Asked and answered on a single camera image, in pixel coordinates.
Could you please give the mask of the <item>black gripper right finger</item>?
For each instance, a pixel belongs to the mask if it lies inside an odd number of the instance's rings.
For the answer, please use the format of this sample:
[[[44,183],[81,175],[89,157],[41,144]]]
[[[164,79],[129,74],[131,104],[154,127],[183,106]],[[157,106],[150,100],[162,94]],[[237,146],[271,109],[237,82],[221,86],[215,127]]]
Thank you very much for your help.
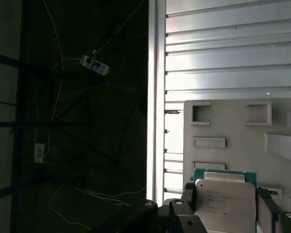
[[[291,233],[291,212],[283,211],[262,187],[257,188],[257,222],[263,233]]]

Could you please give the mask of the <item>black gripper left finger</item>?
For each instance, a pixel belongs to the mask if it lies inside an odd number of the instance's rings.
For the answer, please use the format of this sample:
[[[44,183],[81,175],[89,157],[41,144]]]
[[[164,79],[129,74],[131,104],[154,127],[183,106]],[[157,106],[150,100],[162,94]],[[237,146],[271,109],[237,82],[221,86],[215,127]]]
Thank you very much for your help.
[[[203,233],[204,225],[194,213],[196,187],[186,183],[180,199],[162,206],[140,200],[92,229],[93,233]]]

